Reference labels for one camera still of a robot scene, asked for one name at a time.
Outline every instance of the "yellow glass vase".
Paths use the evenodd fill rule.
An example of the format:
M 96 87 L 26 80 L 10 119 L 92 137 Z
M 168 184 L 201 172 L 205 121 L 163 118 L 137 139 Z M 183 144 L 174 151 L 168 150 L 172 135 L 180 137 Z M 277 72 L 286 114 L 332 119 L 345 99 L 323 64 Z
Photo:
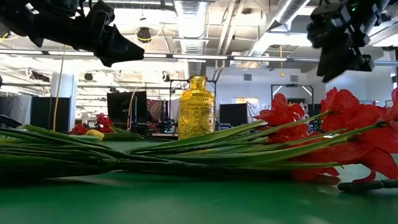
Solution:
M 186 139 L 215 130 L 215 99 L 212 92 L 206 90 L 207 78 L 190 77 L 191 88 L 180 97 L 180 119 L 178 121 L 178 139 Z

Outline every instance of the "green tabletop surface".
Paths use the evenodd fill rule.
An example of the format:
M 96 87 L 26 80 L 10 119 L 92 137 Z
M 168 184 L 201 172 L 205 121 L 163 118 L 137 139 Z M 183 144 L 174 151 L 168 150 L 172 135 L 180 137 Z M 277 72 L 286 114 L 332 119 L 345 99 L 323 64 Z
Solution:
M 108 144 L 125 150 L 150 143 Z M 343 181 L 369 173 L 359 165 L 339 171 Z M 203 180 L 125 172 L 0 188 L 0 224 L 398 222 L 398 189 L 347 194 L 335 186 L 289 181 Z

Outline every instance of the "black monitor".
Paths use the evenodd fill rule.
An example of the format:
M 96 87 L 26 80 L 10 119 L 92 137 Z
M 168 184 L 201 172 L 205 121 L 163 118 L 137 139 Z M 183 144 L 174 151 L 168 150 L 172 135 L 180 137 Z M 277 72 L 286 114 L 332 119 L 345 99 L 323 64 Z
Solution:
M 127 124 L 129 105 L 132 92 L 108 93 L 108 116 L 118 126 Z M 147 121 L 147 92 L 135 92 L 132 102 L 131 121 L 136 123 L 146 123 Z

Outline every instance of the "ceiling duct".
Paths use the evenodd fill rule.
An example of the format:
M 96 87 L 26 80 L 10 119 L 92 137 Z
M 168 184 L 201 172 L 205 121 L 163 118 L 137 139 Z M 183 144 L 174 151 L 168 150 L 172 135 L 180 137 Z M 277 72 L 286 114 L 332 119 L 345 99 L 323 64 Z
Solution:
M 104 0 L 104 2 L 114 9 L 152 9 L 152 10 L 175 11 L 172 0 L 160 0 L 160 1 Z M 85 7 L 88 7 L 88 1 L 84 2 L 83 4 Z
M 289 24 L 297 16 L 299 10 L 305 7 L 309 1 L 310 0 L 281 0 L 274 17 L 268 22 L 267 31 L 281 26 L 288 28 L 285 31 L 289 31 Z M 275 44 L 273 38 L 268 32 L 265 32 L 247 52 L 246 56 L 259 57 L 263 55 L 272 44 Z
M 183 54 L 205 53 L 205 42 L 200 39 L 205 38 L 208 4 L 201 1 L 174 1 L 178 14 L 178 35 L 187 39 L 180 41 Z M 187 63 L 189 76 L 201 75 L 201 62 Z

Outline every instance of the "window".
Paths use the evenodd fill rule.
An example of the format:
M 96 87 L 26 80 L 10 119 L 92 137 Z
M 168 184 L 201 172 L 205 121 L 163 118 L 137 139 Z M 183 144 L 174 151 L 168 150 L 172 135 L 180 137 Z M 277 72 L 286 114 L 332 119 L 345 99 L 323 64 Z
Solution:
M 235 97 L 235 103 L 259 103 L 259 98 L 243 98 L 243 97 Z

